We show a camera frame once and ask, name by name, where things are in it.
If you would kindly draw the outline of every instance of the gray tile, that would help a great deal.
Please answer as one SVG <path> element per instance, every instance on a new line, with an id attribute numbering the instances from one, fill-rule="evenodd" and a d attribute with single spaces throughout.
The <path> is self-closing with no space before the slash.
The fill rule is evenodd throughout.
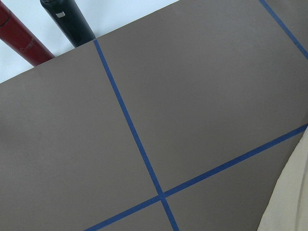
<path id="1" fill-rule="evenodd" d="M 307 2 L 302 0 L 266 0 L 266 2 L 307 50 Z"/>
<path id="2" fill-rule="evenodd" d="M 256 0 L 182 0 L 99 42 L 164 190 L 308 122 L 307 61 Z"/>
<path id="3" fill-rule="evenodd" d="M 84 230 L 156 195 L 93 42 L 0 84 L 0 153 L 0 230 Z"/>
<path id="4" fill-rule="evenodd" d="M 123 218 L 102 231 L 172 231 L 164 208 L 160 202 L 146 207 L 126 218 Z"/>
<path id="5" fill-rule="evenodd" d="M 256 231 L 302 134 L 168 198 L 181 231 Z"/>

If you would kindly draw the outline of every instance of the blue tape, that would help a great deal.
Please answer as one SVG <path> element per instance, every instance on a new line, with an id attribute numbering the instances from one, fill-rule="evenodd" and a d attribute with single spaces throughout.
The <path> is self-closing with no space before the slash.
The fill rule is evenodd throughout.
<path id="1" fill-rule="evenodd" d="M 150 205 L 152 205 L 152 204 L 154 204 L 154 203 L 156 203 L 158 201 L 159 201 L 159 197 L 158 196 L 153 197 L 153 198 L 151 198 L 151 199 L 149 199 L 149 200 L 147 200 L 145 202 L 140 203 L 139 205 L 134 206 L 133 208 L 125 210 L 122 213 L 119 213 L 119 214 L 117 214 L 117 215 L 115 215 L 115 216 L 113 216 L 113 217 L 111 217 L 111 218 L 109 218 L 109 219 L 107 219 L 107 220 L 97 224 L 97 225 L 94 225 L 94 226 L 88 228 L 85 231 L 97 231 L 97 230 L 99 230 L 99 229 L 101 229 L 101 228 L 103 228 L 103 227 L 105 227 L 107 225 L 110 225 L 110 224 L 112 224 L 112 223 L 114 223 L 114 222 L 116 222 L 118 220 L 121 220 L 122 218 L 125 218 L 125 217 L 127 217 L 127 216 L 129 216 L 129 215 L 131 215 L 131 214 L 133 214 L 133 213 L 135 213 L 135 212 L 137 212 L 137 211 L 139 211 L 139 210 L 141 210 L 143 208 L 146 208 L 147 206 L 150 206 Z"/>
<path id="2" fill-rule="evenodd" d="M 219 173 L 219 172 L 221 172 L 221 171 L 223 171 L 227 168 L 230 168 L 231 166 L 238 164 L 238 163 L 240 163 L 240 162 L 242 162 L 242 161 L 244 161 L 244 160 L 246 160 L 246 159 L 248 159 L 248 158 L 264 151 L 264 150 L 266 150 L 266 149 L 269 149 L 269 148 L 275 146 L 276 144 L 279 144 L 279 143 L 281 143 L 281 142 L 283 142 L 283 141 L 285 141 L 285 140 L 305 131 L 307 126 L 308 126 L 308 124 L 305 124 L 305 125 L 297 128 L 293 131 L 290 131 L 290 132 L 288 132 L 288 133 L 286 133 L 286 134 L 284 134 L 284 135 L 282 135 L 282 136 L 280 136 L 280 137 L 278 137 L 278 138 L 276 138 L 276 139 L 274 139 L 274 140 L 272 140 L 268 143 L 263 144 L 260 147 L 255 148 L 255 149 L 253 149 L 253 150 L 251 150 L 251 151 L 249 151 L 249 152 L 247 152 L 247 153 L 245 153 L 245 154 L 243 154 L 243 155 L 241 155 L 241 156 L 239 156 L 239 157 L 237 157 L 233 160 L 230 160 L 230 161 L 228 161 L 228 162 L 226 162 L 226 163 L 224 163 L 224 164 L 222 164 L 222 165 L 220 165 L 220 166 L 218 166 L 218 167 L 216 167 L 212 170 L 209 170 L 209 171 L 207 171 L 207 172 L 205 172 L 205 173 L 203 173 L 203 174 L 201 174 L 201 175 L 199 175 L 199 176 L 197 176 L 197 177 L 195 177 L 191 180 L 188 180 L 188 181 L 186 181 L 186 182 L 166 191 L 165 196 L 168 197 L 168 196 L 171 196 L 175 193 L 178 193 L 179 191 L 181 191 L 183 189 L 186 189 L 186 188 L 188 188 L 188 187 L 190 187 L 190 186 L 192 186 L 192 185 L 194 185 L 194 184 L 196 184 L 196 183 L 198 183 L 198 182 L 200 182 L 200 181 L 202 181 L 206 178 L 209 178 L 209 177 L 211 177 L 211 176 L 213 176 L 213 175 L 215 175 L 215 174 L 217 174 L 217 173 Z"/>
<path id="3" fill-rule="evenodd" d="M 280 25 L 280 27 L 285 31 L 285 33 L 289 36 L 292 42 L 298 47 L 298 49 L 303 53 L 303 55 L 308 59 L 308 52 L 305 48 L 300 44 L 300 42 L 295 38 L 292 32 L 286 27 L 283 21 L 277 16 L 277 14 L 271 9 L 271 7 L 265 2 L 265 0 L 259 0 L 260 3 L 264 6 L 264 8 L 270 13 L 270 15 L 275 19 L 275 21 Z"/>
<path id="4" fill-rule="evenodd" d="M 128 127 L 129 127 L 129 129 L 131 131 L 131 134 L 133 135 L 133 138 L 134 138 L 134 140 L 136 142 L 136 145 L 137 145 L 137 147 L 138 147 L 138 149 L 140 151 L 140 154 L 141 154 L 141 156 L 143 158 L 143 161 L 144 161 L 144 163 L 146 165 L 146 168 L 148 169 L 148 172 L 150 174 L 152 182 L 153 182 L 153 184 L 154 184 L 154 186 L 156 188 L 156 191 L 158 193 L 159 199 L 163 203 L 164 209 L 165 209 L 166 214 L 168 216 L 168 219 L 169 219 L 169 221 L 171 223 L 171 226 L 172 226 L 174 231 L 178 231 L 179 228 L 178 228 L 178 226 L 177 226 L 177 224 L 175 222 L 175 219 L 174 219 L 174 217 L 172 215 L 171 209 L 170 209 L 170 207 L 169 207 L 169 205 L 168 205 L 168 203 L 166 201 L 166 197 L 165 197 L 165 195 L 163 193 L 163 190 L 162 190 L 162 188 L 161 188 L 161 186 L 160 186 L 160 184 L 158 182 L 158 179 L 157 179 L 157 177 L 155 175 L 155 172 L 154 172 L 153 167 L 152 167 L 152 165 L 150 163 L 150 160 L 149 160 L 149 158 L 148 158 L 148 156 L 147 156 L 147 154 L 146 154 L 146 152 L 144 150 L 144 147 L 143 147 L 143 145 L 141 143 L 141 140 L 140 140 L 140 138 L 139 138 L 139 136 L 137 134 L 135 126 L 134 126 L 134 124 L 133 124 L 133 122 L 132 122 L 132 120 L 130 118 L 130 115 L 129 115 L 128 110 L 127 110 L 127 108 L 126 108 L 126 106 L 124 104 L 124 101 L 122 99 L 120 91 L 119 91 L 119 89 L 118 89 L 118 87 L 116 85 L 116 82 L 115 82 L 115 80 L 114 80 L 114 78 L 113 78 L 113 76 L 111 74 L 111 71 L 109 69 L 108 63 L 107 63 L 107 61 L 106 61 L 106 59 L 104 57 L 103 51 L 102 51 L 102 49 L 101 49 L 101 47 L 100 47 L 100 45 L 99 45 L 99 43 L 98 43 L 98 41 L 96 39 L 94 40 L 94 44 L 95 44 L 97 53 L 98 53 L 98 55 L 99 55 L 99 57 L 101 59 L 101 62 L 103 64 L 103 66 L 104 66 L 106 74 L 107 74 L 107 76 L 109 78 L 111 86 L 112 86 L 112 88 L 113 88 L 113 90 L 115 92 L 116 98 L 117 98 L 117 100 L 118 100 L 118 102 L 120 104 L 120 107 L 122 109 L 124 117 L 125 117 L 125 119 L 127 121 Z"/>

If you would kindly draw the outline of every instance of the blue stripe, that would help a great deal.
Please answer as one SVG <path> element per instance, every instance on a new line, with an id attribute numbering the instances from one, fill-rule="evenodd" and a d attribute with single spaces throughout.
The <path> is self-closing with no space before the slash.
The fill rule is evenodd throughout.
<path id="1" fill-rule="evenodd" d="M 169 205 L 168 205 L 168 203 L 167 203 L 167 201 L 166 201 L 166 197 L 165 197 L 165 195 L 164 195 L 164 193 L 163 193 L 163 190 L 162 190 L 162 188 L 161 188 L 161 186 L 160 186 L 160 184 L 159 184 L 159 182 L 158 182 L 158 179 L 157 179 L 157 177 L 156 177 L 156 175 L 155 175 L 155 172 L 154 172 L 153 167 L 152 167 L 152 165 L 151 165 L 151 163 L 150 163 L 150 160 L 149 160 L 149 158 L 148 158 L 148 156 L 147 156 L 147 154 L 146 154 L 146 152 L 145 152 L 145 150 L 144 150 L 144 147 L 143 147 L 143 145 L 142 145 L 142 143 L 141 143 L 141 140 L 140 140 L 140 138 L 139 138 L 139 136 L 138 136 L 138 134 L 137 134 L 137 131 L 136 131 L 136 129 L 135 129 L 135 126 L 134 126 L 134 124 L 133 124 L 133 122 L 132 122 L 132 120 L 131 120 L 131 118 L 130 118 L 130 115 L 129 115 L 128 110 L 127 110 L 127 108 L 126 108 L 126 106 L 125 106 L 125 104 L 124 104 L 124 101 L 123 101 L 123 99 L 122 99 L 122 96 L 121 96 L 121 94 L 120 94 L 120 91 L 119 91 L 119 89 L 118 89 L 118 87 L 117 87 L 117 85 L 116 85 L 116 82 L 115 82 L 115 80 L 114 80 L 114 78 L 113 78 L 113 76 L 112 76 L 112 74 L 111 74 L 111 71 L 110 71 L 109 66 L 108 66 L 108 64 L 107 64 L 107 61 L 106 61 L 106 59 L 105 59 L 105 57 L 104 57 L 103 51 L 102 51 L 102 49 L 101 49 L 101 47 L 100 47 L 100 45 L 99 45 L 99 43 L 98 43 L 98 41 L 97 41 L 96 39 L 94 40 L 94 44 L 95 44 L 97 53 L 98 53 L 98 55 L 99 55 L 99 57 L 100 57 L 100 59 L 101 59 L 101 62 L 102 62 L 102 64 L 103 64 L 103 66 L 104 66 L 104 69 L 105 69 L 105 71 L 106 71 L 106 74 L 107 74 L 107 76 L 108 76 L 108 78 L 109 78 L 109 81 L 110 81 L 110 83 L 111 83 L 111 86 L 112 86 L 112 88 L 113 88 L 113 90 L 114 90 L 114 92 L 115 92 L 116 98 L 117 98 L 117 100 L 118 100 L 118 102 L 119 102 L 119 104 L 120 104 L 120 107 L 121 107 L 121 109 L 122 109 L 122 112 L 123 112 L 123 114 L 124 114 L 124 117 L 125 117 L 125 119 L 126 119 L 126 121 L 127 121 L 127 124 L 128 124 L 128 126 L 129 126 L 129 129 L 130 129 L 130 131 L 131 131 L 131 134 L 132 134 L 133 137 L 134 137 L 134 140 L 135 140 L 135 142 L 136 142 L 136 144 L 137 144 L 137 147 L 138 147 L 138 149 L 139 149 L 139 151 L 140 151 L 140 154 L 141 154 L 141 156 L 142 156 L 142 158 L 143 158 L 143 161 L 144 161 L 144 163 L 145 163 L 145 165 L 146 165 L 146 168 L 148 169 L 148 172 L 149 172 L 150 177 L 151 177 L 151 179 L 152 179 L 152 182 L 153 182 L 153 184 L 154 184 L 154 186 L 155 186 L 155 188 L 156 188 L 156 191 L 157 191 L 157 193 L 158 193 L 158 196 L 159 196 L 160 200 L 162 201 L 163 205 L 167 205 L 167 206 L 164 206 L 164 209 L 165 209 L 165 211 L 166 211 L 166 214 L 167 214 L 167 216 L 168 216 L 168 219 L 169 219 L 169 221 L 170 221 L 172 227 L 174 228 L 174 231 L 178 231 L 178 230 L 179 230 L 179 229 L 178 229 L 178 226 L 177 226 L 177 224 L 176 224 L 176 222 L 175 222 L 175 219 L 174 219 L 174 217 L 173 217 L 173 215 L 172 215 L 172 212 L 171 212 L 171 210 L 170 210 L 170 207 L 169 207 Z"/>
<path id="2" fill-rule="evenodd" d="M 293 43 L 298 47 L 298 49 L 303 53 L 306 59 L 308 59 L 308 52 L 300 44 L 300 42 L 295 38 L 292 32 L 286 27 L 283 21 L 277 16 L 277 14 L 271 9 L 271 7 L 264 0 L 259 0 L 259 1 L 264 6 L 264 8 L 270 13 L 270 15 L 275 19 L 275 21 L 280 25 L 280 27 L 285 31 L 285 33 L 289 36 L 289 38 L 293 41 Z"/>
<path id="3" fill-rule="evenodd" d="M 112 223 L 114 223 L 114 222 L 116 222 L 116 221 L 118 221 L 122 218 L 125 218 L 125 217 L 127 217 L 127 216 L 129 216 L 129 215 L 131 215 L 131 214 L 133 214 L 133 213 L 135 213 L 135 212 L 137 212 L 137 211 L 139 211 L 143 208 L 146 208 L 147 206 L 150 206 L 150 205 L 152 205 L 152 204 L 154 204 L 158 201 L 159 201 L 158 196 L 153 197 L 153 198 L 151 198 L 151 199 L 149 199 L 145 202 L 142 202 L 139 205 L 134 206 L 133 208 L 125 210 L 124 212 L 119 213 L 118 215 L 115 215 L 115 216 L 113 216 L 113 217 L 111 217 L 111 218 L 109 218 L 109 219 L 107 219 L 107 220 L 105 220 L 105 221 L 103 221 L 103 222 L 101 222 L 97 225 L 94 225 L 94 226 L 88 228 L 85 231 L 97 231 L 97 230 L 99 230 L 99 229 L 101 229 L 101 228 L 103 228 L 107 225 L 110 225 L 110 224 L 112 224 Z"/>
<path id="4" fill-rule="evenodd" d="M 224 163 L 224 164 L 222 164 L 222 165 L 220 165 L 220 166 L 218 166 L 218 167 L 216 167 L 212 170 L 209 170 L 206 173 L 203 173 L 203 174 L 201 174 L 201 175 L 199 175 L 199 176 L 197 176 L 197 177 L 195 177 L 191 180 L 188 180 L 188 181 L 186 181 L 186 182 L 166 191 L 165 196 L 168 197 L 168 196 L 171 196 L 175 193 L 178 193 L 179 191 L 181 191 L 183 189 L 186 189 L 186 188 L 188 188 L 188 187 L 190 187 L 190 186 L 192 186 L 192 185 L 194 185 L 194 184 L 196 184 L 196 183 L 198 183 L 198 182 L 200 182 L 200 181 L 202 181 L 206 178 L 209 178 L 209 177 L 211 177 L 211 176 L 213 176 L 213 175 L 215 175 L 215 174 L 217 174 L 217 173 L 219 173 L 219 172 L 221 172 L 221 171 L 223 171 L 227 168 L 230 168 L 233 165 L 238 164 L 238 163 L 240 163 L 240 162 L 242 162 L 242 161 L 244 161 L 244 160 L 246 160 L 246 159 L 248 159 L 248 158 L 264 151 L 264 150 L 266 150 L 266 149 L 269 149 L 269 148 L 275 146 L 276 144 L 279 144 L 279 143 L 281 143 L 281 142 L 283 142 L 283 141 L 285 141 L 285 140 L 305 131 L 307 126 L 308 126 L 308 124 L 305 124 L 305 125 L 297 128 L 293 131 L 286 133 L 285 135 L 282 135 L 282 136 L 280 136 L 280 137 L 278 137 L 278 138 L 276 138 L 276 139 L 274 139 L 274 140 L 272 140 L 272 141 L 270 141 L 266 144 L 263 144 L 260 147 L 255 148 L 255 149 L 253 149 L 253 150 L 251 150 L 251 151 L 249 151 L 249 152 L 247 152 L 247 153 L 245 153 L 245 154 L 243 154 L 243 155 L 241 155 L 241 156 L 239 156 L 239 157 L 237 157 L 233 160 L 230 160 L 230 161 L 228 161 L 228 162 L 226 162 L 226 163 Z"/>

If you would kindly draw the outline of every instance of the white surface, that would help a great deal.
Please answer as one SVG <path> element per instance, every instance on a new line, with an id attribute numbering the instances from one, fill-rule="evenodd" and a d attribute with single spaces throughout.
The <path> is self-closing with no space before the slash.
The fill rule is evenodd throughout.
<path id="1" fill-rule="evenodd" d="M 1 0 L 56 56 L 73 49 L 39 0 Z M 76 0 L 96 37 L 113 31 L 177 0 Z M 32 68 L 0 40 L 0 83 Z"/>
<path id="2" fill-rule="evenodd" d="M 308 129 L 284 167 L 257 231 L 308 230 Z"/>

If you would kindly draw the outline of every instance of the beige fabric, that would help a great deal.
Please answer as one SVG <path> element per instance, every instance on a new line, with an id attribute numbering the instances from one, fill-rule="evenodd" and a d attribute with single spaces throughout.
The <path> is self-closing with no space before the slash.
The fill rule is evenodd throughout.
<path id="1" fill-rule="evenodd" d="M 257 231 L 308 231 L 308 129 L 284 167 Z"/>

